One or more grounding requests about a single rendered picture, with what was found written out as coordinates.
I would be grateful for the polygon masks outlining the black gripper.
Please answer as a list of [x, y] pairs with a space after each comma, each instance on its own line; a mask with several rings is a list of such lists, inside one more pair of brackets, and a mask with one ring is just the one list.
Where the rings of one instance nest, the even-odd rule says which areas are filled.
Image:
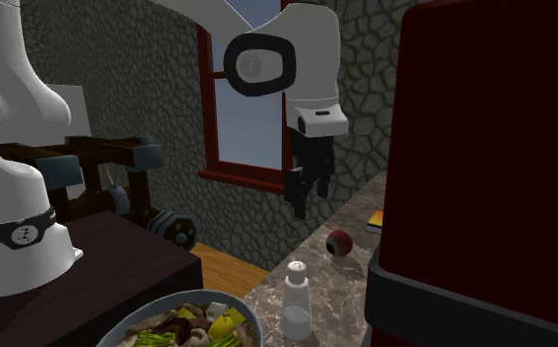
[[306, 219], [307, 196], [310, 186], [304, 180], [304, 168], [315, 167], [316, 191], [326, 198], [334, 169], [334, 139], [332, 136], [310, 138], [298, 130], [290, 130], [293, 167], [285, 171], [284, 200], [291, 204], [294, 217]]

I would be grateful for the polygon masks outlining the red ball with black spot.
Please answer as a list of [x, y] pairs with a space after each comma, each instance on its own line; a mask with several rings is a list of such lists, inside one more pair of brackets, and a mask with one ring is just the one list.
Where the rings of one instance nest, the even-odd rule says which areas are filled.
[[341, 230], [332, 231], [326, 238], [326, 249], [333, 256], [346, 256], [353, 247], [350, 235]]

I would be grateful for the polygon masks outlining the orange and yellow book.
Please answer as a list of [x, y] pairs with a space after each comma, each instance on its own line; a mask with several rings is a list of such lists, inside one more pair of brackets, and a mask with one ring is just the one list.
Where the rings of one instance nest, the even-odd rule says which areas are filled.
[[368, 233], [373, 233], [380, 235], [383, 228], [384, 211], [376, 210], [375, 213], [368, 220], [366, 225], [366, 231]]

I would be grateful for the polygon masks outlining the red framed window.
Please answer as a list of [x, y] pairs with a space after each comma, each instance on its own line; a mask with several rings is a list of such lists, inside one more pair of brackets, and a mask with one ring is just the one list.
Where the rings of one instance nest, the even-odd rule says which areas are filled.
[[202, 178], [284, 193], [284, 170], [292, 166], [285, 96], [248, 98], [224, 76], [224, 47], [197, 29], [206, 168]]

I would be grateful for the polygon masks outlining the white salt shaker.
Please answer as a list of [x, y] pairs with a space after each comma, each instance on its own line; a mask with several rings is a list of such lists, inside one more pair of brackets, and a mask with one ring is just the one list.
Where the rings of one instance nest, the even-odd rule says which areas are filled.
[[281, 330], [287, 339], [294, 341], [302, 341], [312, 333], [310, 280], [303, 261], [291, 261], [287, 265]]

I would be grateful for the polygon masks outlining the dark red and black appliance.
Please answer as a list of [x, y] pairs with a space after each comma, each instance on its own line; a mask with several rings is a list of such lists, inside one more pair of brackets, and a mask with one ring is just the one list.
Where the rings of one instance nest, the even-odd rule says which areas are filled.
[[371, 347], [558, 347], [558, 0], [401, 21]]

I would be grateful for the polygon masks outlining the wooden bench with blue pads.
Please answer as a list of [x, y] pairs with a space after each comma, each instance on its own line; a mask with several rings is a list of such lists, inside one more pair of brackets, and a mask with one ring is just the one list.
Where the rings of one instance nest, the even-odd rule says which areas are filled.
[[[103, 139], [67, 136], [59, 145], [0, 144], [0, 155], [30, 165], [43, 175], [49, 202], [60, 223], [111, 211], [186, 250], [196, 245], [194, 217], [151, 206], [147, 171], [164, 165], [162, 149], [150, 136]], [[103, 188], [99, 166], [125, 168], [128, 184]]]

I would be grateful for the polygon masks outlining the grey bowl of food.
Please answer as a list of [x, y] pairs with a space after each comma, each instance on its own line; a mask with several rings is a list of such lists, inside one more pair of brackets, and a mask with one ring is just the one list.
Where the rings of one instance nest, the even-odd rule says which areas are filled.
[[132, 312], [95, 347], [264, 347], [248, 304], [216, 290], [190, 290]]

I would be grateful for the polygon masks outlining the dark robot stand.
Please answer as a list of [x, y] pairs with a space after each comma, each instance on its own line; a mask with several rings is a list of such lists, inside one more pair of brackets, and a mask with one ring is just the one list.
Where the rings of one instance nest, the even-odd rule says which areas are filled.
[[66, 227], [83, 256], [48, 284], [0, 298], [0, 347], [96, 347], [140, 307], [203, 286], [199, 257], [111, 212]]

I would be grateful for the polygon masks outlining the white box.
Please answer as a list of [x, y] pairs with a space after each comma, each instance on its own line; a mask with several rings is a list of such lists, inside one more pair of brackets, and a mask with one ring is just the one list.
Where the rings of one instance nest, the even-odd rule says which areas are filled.
[[67, 136], [92, 136], [82, 86], [48, 84], [69, 106], [71, 121]]

